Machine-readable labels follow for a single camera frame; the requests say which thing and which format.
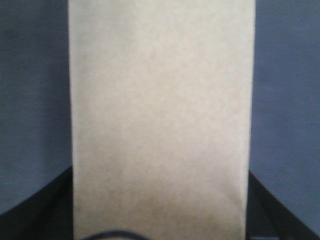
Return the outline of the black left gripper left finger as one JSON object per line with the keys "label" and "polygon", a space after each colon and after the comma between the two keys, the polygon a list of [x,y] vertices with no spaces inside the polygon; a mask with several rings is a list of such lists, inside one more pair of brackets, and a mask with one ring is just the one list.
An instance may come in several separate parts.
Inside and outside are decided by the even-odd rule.
{"label": "black left gripper left finger", "polygon": [[2,240],[72,240],[73,172],[67,168],[43,189],[0,215]]}

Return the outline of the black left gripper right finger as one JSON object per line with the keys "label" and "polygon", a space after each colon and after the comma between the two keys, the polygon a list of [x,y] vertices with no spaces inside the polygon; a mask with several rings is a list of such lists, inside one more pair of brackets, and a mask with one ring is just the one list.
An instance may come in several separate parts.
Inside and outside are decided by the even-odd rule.
{"label": "black left gripper right finger", "polygon": [[278,201],[250,172],[246,210],[247,240],[318,240],[307,227]]}

